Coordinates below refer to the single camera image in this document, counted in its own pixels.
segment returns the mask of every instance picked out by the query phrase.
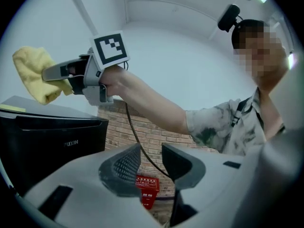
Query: person's arm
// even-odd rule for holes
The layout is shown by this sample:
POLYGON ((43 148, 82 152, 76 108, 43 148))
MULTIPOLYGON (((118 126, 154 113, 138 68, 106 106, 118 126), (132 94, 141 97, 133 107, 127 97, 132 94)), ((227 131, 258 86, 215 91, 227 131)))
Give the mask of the person's arm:
POLYGON ((100 82, 109 95, 119 95, 152 123, 170 132, 189 134, 186 112, 119 66, 106 68, 100 82))

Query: yellow cloth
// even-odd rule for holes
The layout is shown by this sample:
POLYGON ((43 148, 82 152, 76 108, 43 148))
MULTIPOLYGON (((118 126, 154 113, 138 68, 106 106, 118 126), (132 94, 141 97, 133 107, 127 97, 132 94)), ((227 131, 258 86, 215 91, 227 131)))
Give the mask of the yellow cloth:
POLYGON ((44 48, 22 47, 13 55, 18 74, 28 92, 41 104, 46 105, 60 96, 73 93, 67 79, 44 81, 42 71, 56 63, 44 48))

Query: printer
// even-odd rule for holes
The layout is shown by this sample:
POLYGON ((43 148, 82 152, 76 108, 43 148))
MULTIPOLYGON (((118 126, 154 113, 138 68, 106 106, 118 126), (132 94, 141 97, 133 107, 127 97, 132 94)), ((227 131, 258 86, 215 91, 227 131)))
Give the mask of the printer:
POLYGON ((20 196, 69 161, 105 150, 106 119, 18 96, 1 105, 0 160, 20 196))

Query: hand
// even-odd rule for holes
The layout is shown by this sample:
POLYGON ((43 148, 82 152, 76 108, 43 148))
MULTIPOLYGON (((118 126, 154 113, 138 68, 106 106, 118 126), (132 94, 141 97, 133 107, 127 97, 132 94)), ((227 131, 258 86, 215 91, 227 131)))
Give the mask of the hand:
POLYGON ((99 82, 106 86, 107 96, 120 95, 122 78, 126 72, 118 65, 109 66, 104 70, 99 82))

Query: yellow paper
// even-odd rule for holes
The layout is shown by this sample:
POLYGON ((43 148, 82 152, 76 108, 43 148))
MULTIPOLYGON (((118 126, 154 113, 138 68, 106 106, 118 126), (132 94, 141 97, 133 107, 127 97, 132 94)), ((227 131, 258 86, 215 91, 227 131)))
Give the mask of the yellow paper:
POLYGON ((4 110, 15 111, 15 112, 26 112, 25 108, 20 108, 20 107, 8 105, 8 104, 0 104, 0 108, 4 109, 4 110))

